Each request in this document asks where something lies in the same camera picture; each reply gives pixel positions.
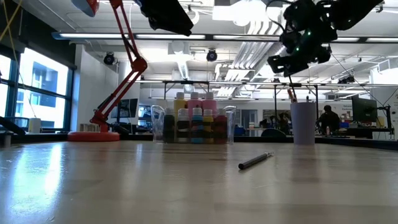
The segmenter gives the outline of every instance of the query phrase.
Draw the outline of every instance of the table surface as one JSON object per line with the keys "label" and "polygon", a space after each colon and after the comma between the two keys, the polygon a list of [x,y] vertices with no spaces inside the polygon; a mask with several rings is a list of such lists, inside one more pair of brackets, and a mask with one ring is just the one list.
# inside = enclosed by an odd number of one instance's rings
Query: table surface
{"label": "table surface", "polygon": [[[238,164],[263,152],[269,160]],[[398,154],[55,142],[0,151],[0,223],[397,223]]]}

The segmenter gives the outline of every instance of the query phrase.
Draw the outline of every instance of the black frame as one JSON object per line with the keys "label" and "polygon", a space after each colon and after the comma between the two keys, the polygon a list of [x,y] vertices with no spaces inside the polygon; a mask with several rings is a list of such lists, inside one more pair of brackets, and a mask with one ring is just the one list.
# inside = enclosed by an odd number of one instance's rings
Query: black frame
{"label": "black frame", "polygon": [[6,100],[6,116],[15,116],[16,106],[17,106],[17,94],[18,88],[23,90],[30,90],[36,93],[42,93],[48,96],[54,96],[65,99],[65,111],[63,117],[63,128],[43,128],[43,132],[55,132],[55,131],[69,131],[70,130],[70,120],[71,120],[71,113],[72,113],[72,93],[73,93],[73,79],[75,68],[68,67],[68,79],[67,79],[67,92],[66,95],[61,95],[58,93],[54,93],[52,91],[43,90],[40,88],[27,86],[27,85],[20,85],[18,83],[19,80],[19,67],[18,65],[21,64],[21,52],[16,52],[18,62],[16,62],[14,58],[14,54],[12,50],[0,45],[0,55],[8,57],[11,59],[11,66],[10,66],[10,74],[9,79],[1,79],[1,84],[5,84],[8,86],[8,94]]}

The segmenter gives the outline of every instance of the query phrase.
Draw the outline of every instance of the pink bottle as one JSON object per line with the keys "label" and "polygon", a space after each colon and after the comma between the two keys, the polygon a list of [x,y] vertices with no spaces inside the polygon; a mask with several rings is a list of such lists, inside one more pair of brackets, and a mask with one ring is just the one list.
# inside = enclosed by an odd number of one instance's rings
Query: pink bottle
{"label": "pink bottle", "polygon": [[206,99],[203,100],[203,110],[212,110],[213,117],[217,117],[217,101],[214,100],[213,93],[206,93]]}
{"label": "pink bottle", "polygon": [[187,101],[187,105],[188,105],[189,118],[192,118],[192,109],[202,107],[201,100],[199,100],[199,93],[191,92],[191,100]]}

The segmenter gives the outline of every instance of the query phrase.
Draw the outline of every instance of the lamp base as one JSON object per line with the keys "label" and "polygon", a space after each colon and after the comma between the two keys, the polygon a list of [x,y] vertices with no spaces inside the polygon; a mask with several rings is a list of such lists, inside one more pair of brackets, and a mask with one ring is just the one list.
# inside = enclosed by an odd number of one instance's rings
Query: lamp base
{"label": "lamp base", "polygon": [[92,132],[69,132],[68,141],[75,142],[110,142],[120,141],[118,133],[92,133]]}

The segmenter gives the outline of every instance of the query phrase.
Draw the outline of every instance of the bottle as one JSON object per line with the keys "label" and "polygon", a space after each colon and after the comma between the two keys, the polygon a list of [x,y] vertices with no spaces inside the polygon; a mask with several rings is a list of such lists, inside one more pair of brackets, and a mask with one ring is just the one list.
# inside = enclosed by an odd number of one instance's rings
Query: bottle
{"label": "bottle", "polygon": [[178,110],[178,121],[176,129],[177,129],[177,142],[179,143],[189,142],[190,120],[188,115],[188,109],[182,108]]}
{"label": "bottle", "polygon": [[177,99],[174,100],[174,114],[176,115],[176,121],[178,121],[178,111],[187,107],[187,101],[184,100],[184,93],[178,92]]}
{"label": "bottle", "polygon": [[214,93],[207,92],[206,99],[203,100],[203,112],[205,110],[212,110],[213,118],[217,117],[217,101],[214,100]]}
{"label": "bottle", "polygon": [[189,117],[192,118],[192,111],[194,108],[201,108],[202,103],[199,100],[199,93],[191,92],[191,100],[187,101]]}
{"label": "bottle", "polygon": [[174,130],[175,130],[175,118],[174,110],[166,108],[164,122],[163,122],[163,142],[173,143],[174,142]]}
{"label": "bottle", "polygon": [[224,109],[218,110],[218,116],[214,119],[214,142],[226,144],[228,141],[228,119]]}
{"label": "bottle", "polygon": [[213,144],[213,110],[203,110],[203,139],[206,144]]}
{"label": "bottle", "polygon": [[194,144],[203,143],[203,116],[200,107],[192,109],[191,142]]}

